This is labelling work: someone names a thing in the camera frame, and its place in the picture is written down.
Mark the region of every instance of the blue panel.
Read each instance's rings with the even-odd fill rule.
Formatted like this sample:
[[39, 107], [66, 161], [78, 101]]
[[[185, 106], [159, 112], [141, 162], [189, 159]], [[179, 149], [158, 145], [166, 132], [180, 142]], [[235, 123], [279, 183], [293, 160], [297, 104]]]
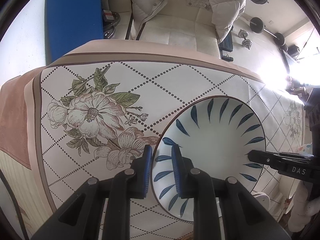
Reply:
[[46, 0], [52, 62], [88, 41], [103, 39], [101, 0]]

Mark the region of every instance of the table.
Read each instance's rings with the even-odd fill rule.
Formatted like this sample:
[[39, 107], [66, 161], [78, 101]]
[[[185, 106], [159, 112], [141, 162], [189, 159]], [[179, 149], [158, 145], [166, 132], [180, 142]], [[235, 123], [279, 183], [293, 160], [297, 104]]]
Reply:
[[[154, 147], [180, 110], [207, 96], [229, 95], [247, 103], [262, 122], [268, 151], [295, 152], [302, 144], [301, 101], [285, 91], [273, 91], [254, 73], [167, 45], [107, 42], [92, 41], [70, 52], [25, 87], [30, 165], [42, 201], [52, 211], [91, 176], [107, 179], [128, 168], [142, 144]], [[101, 72], [105, 78], [98, 80]], [[104, 93], [80, 96], [93, 88]], [[117, 103], [107, 100], [99, 109], [105, 95]], [[81, 118], [96, 116], [108, 127], [99, 121], [78, 126]], [[97, 138], [84, 142], [72, 130], [75, 127], [89, 137], [98, 134]], [[111, 143], [100, 135], [111, 138]], [[103, 144], [104, 151], [97, 151]], [[281, 214], [280, 179], [277, 171], [265, 166], [253, 190], [270, 197], [269, 212], [275, 219]], [[132, 200], [130, 224], [131, 238], [136, 239], [180, 239], [193, 228], [191, 222], [168, 215], [151, 190], [146, 199]]]

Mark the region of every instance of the plate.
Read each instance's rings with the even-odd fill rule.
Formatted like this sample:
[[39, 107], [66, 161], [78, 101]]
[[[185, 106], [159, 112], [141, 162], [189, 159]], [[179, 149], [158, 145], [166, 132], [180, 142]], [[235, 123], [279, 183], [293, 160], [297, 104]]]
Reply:
[[170, 215], [193, 221], [193, 199], [178, 197], [171, 147], [194, 167], [211, 177], [237, 178], [251, 192], [263, 165], [250, 162], [247, 154], [266, 150], [265, 134], [255, 112], [244, 102], [228, 96], [199, 100], [181, 111], [162, 133], [153, 154], [151, 187], [160, 206]]

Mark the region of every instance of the floral tablecloth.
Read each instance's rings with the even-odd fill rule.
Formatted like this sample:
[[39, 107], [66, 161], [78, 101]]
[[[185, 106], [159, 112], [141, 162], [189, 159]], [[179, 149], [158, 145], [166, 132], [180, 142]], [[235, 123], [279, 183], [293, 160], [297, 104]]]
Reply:
[[[179, 111], [207, 96], [229, 95], [247, 103], [261, 120], [268, 151], [295, 152], [303, 138], [303, 105], [297, 97], [194, 65], [57, 65], [34, 78], [32, 93], [34, 112], [28, 112], [28, 122], [33, 114], [35, 150], [29, 156], [37, 159], [39, 187], [53, 211], [88, 178], [108, 179], [128, 168], [145, 144], [154, 147]], [[275, 219], [281, 214], [280, 178], [264, 166], [253, 190], [270, 197], [269, 212]], [[167, 214], [149, 190], [146, 199], [132, 200], [130, 230], [131, 238], [141, 240], [179, 239], [193, 225]]]

